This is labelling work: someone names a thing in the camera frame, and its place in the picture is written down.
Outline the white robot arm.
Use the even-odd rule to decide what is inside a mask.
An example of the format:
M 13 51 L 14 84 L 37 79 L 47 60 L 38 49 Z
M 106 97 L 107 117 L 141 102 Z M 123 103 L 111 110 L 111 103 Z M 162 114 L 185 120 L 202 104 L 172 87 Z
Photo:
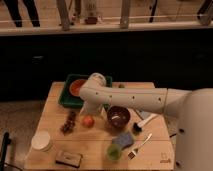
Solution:
M 110 104 L 178 117 L 174 171 L 213 171 L 213 88 L 112 88 L 93 73 L 79 95 L 87 111 Z

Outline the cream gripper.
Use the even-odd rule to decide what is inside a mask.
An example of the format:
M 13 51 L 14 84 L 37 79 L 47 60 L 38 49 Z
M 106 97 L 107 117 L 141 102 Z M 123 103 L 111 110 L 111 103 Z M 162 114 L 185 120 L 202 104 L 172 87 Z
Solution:
M 102 106 L 100 104 L 85 102 L 83 104 L 82 113 L 84 115 L 99 115 L 101 110 Z

